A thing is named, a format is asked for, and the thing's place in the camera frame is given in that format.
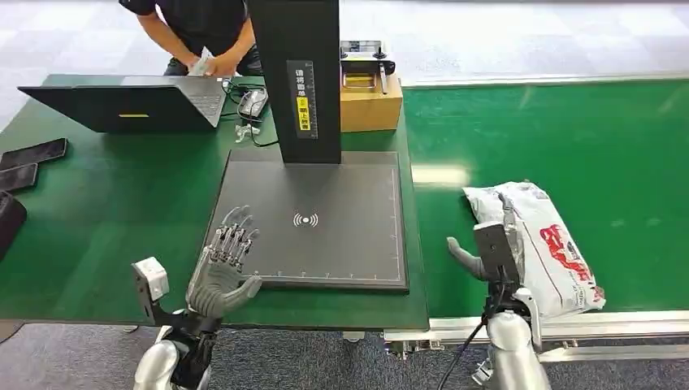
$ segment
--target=gray carpet floor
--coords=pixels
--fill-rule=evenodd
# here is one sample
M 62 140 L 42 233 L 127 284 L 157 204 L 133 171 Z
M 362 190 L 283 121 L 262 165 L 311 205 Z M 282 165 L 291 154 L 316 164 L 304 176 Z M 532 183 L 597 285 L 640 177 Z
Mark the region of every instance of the gray carpet floor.
M 121 327 L 97 325 L 24 326 L 0 344 L 0 388 L 130 389 L 138 360 L 156 334 L 149 327 L 127 334 Z M 422 352 L 401 361 L 386 355 L 373 333 L 350 343 L 338 332 L 223 330 L 214 350 L 211 388 L 432 390 L 452 356 L 451 351 Z M 469 348 L 447 389 L 478 388 L 469 375 L 484 357 L 483 346 Z M 557 363 L 546 369 L 556 390 L 680 390 L 689 388 L 687 363 Z

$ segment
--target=package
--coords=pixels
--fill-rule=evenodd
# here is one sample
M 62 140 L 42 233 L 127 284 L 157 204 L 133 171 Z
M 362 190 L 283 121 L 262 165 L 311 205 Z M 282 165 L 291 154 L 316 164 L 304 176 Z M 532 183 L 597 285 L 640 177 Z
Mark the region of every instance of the package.
M 512 201 L 524 247 L 523 283 L 534 295 L 542 319 L 603 307 L 603 289 L 545 191 L 532 183 L 509 182 L 464 192 L 480 223 L 503 221 L 498 194 Z
M 402 107 L 402 87 L 394 73 L 386 76 L 388 93 L 380 79 L 375 89 L 340 87 L 340 129 L 342 132 L 396 130 Z

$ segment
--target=person's hand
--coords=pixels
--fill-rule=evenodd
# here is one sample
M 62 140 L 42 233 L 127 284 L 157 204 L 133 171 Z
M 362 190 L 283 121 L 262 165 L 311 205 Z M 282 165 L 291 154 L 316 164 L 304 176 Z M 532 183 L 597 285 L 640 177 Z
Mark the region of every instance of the person's hand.
M 208 60 L 206 74 L 208 76 L 234 76 L 236 67 L 241 61 L 241 56 L 235 55 L 231 50 L 218 57 Z
M 187 67 L 187 70 L 191 71 L 199 59 L 200 58 L 198 58 L 195 54 L 189 54 L 189 56 L 185 57 L 184 59 L 180 58 L 180 62 Z

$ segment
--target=black case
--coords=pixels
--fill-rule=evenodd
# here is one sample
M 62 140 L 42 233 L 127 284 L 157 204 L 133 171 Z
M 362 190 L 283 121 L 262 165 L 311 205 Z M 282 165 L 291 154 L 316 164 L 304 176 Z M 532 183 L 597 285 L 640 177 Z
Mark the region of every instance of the black case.
M 0 192 L 0 261 L 5 257 L 21 225 L 26 209 L 9 193 Z

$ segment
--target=cardboard box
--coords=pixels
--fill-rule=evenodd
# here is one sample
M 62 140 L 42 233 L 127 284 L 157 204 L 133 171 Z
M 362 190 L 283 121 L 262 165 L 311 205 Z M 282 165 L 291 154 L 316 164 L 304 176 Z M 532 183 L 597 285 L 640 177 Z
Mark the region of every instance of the cardboard box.
M 395 130 L 402 108 L 402 87 L 394 73 L 387 76 L 388 94 L 374 89 L 340 86 L 340 128 L 342 132 Z

